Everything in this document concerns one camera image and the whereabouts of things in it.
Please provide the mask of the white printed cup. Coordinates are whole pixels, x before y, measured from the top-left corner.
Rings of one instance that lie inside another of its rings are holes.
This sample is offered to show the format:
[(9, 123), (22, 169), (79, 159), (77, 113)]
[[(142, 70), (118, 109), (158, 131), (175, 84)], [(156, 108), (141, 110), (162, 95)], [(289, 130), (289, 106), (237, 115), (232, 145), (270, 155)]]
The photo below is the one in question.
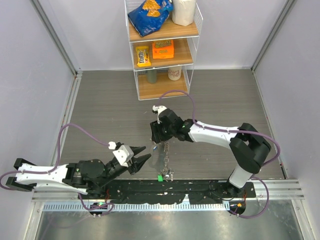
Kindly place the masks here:
[(177, 81), (181, 78), (182, 67), (181, 66), (172, 66), (168, 68), (168, 78), (172, 81)]

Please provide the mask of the blue chips bag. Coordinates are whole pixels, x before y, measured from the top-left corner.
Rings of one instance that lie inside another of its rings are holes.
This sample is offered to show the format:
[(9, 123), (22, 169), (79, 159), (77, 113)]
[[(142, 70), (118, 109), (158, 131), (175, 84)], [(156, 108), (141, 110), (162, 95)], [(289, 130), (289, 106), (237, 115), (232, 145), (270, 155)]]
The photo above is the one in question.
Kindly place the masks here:
[(138, 34), (145, 37), (159, 31), (173, 9), (171, 0), (145, 0), (127, 15)]

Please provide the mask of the white paper towel roll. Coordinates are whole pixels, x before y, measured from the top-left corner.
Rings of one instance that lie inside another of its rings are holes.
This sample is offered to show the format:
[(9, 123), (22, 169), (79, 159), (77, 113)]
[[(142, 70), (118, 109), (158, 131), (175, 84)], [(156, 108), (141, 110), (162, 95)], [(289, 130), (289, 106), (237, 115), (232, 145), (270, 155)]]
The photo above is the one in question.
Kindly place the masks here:
[(196, 0), (173, 0), (172, 21), (180, 26), (188, 26), (194, 21)]

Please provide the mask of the grey green can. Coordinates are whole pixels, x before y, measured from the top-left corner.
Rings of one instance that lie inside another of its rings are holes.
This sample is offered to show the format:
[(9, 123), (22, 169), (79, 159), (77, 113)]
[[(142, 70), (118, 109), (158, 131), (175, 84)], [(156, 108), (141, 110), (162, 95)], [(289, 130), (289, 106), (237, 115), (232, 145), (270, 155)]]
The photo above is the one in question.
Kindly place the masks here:
[(147, 81), (150, 84), (155, 84), (157, 82), (157, 70), (150, 69), (146, 71)]

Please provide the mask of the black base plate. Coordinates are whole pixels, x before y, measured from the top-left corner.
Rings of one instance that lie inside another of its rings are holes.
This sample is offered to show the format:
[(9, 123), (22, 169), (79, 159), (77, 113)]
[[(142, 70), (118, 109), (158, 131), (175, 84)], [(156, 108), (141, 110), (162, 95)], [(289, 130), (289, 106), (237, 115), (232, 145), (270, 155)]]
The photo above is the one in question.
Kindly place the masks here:
[(111, 181), (100, 194), (82, 195), (84, 200), (104, 199), (114, 204), (181, 204), (188, 197), (189, 203), (215, 204), (223, 200), (255, 198), (254, 184), (247, 182), (237, 190), (225, 180), (180, 179), (160, 182), (157, 180), (117, 179)]

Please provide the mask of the green key tag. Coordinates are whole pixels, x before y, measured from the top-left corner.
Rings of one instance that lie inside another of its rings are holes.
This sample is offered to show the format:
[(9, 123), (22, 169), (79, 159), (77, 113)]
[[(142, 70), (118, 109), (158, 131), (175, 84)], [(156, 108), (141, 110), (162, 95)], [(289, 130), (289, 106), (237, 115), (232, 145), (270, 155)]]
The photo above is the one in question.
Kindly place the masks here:
[(159, 182), (163, 182), (163, 181), (164, 181), (163, 176), (162, 176), (161, 174), (159, 174), (159, 175), (157, 176), (157, 180), (158, 180)]

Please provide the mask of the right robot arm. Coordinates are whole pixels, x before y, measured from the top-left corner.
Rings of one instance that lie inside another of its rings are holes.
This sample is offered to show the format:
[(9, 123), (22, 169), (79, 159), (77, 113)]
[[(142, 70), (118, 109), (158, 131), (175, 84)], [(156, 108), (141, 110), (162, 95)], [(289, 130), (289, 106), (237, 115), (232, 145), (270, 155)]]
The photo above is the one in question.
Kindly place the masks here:
[(232, 197), (244, 192), (252, 175), (260, 172), (272, 147), (249, 123), (240, 127), (223, 127), (186, 119), (163, 106), (153, 106), (157, 120), (150, 123), (151, 139), (158, 144), (176, 138), (182, 142), (208, 143), (231, 150), (237, 162), (227, 179), (225, 190)]

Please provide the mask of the yellow candy bag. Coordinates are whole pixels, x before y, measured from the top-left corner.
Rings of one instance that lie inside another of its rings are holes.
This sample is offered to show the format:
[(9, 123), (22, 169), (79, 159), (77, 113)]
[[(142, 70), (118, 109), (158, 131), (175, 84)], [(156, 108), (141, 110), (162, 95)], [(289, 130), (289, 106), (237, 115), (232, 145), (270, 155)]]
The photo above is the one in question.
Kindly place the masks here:
[(151, 66), (148, 46), (137, 46), (135, 48), (137, 54), (137, 66), (139, 68)]

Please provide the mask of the orange snack box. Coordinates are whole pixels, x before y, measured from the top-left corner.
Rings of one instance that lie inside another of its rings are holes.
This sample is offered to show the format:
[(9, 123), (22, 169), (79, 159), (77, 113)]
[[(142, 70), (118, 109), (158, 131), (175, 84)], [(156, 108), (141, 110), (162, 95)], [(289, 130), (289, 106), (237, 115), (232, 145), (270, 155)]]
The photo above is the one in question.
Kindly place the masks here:
[(174, 41), (171, 39), (152, 43), (153, 59), (172, 59), (174, 57)]

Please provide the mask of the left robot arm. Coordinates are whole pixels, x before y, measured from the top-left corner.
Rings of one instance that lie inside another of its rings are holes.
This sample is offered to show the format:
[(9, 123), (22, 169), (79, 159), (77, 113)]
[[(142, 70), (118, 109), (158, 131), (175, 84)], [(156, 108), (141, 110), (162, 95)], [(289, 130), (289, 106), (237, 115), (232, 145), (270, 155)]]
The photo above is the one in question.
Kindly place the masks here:
[(101, 199), (107, 193), (108, 185), (125, 172), (138, 173), (152, 154), (139, 155), (146, 147), (134, 147), (113, 143), (113, 159), (103, 163), (99, 159), (80, 160), (77, 163), (59, 165), (56, 168), (37, 166), (23, 158), (15, 161), (15, 171), (7, 178), (9, 190), (70, 191), (88, 198)]

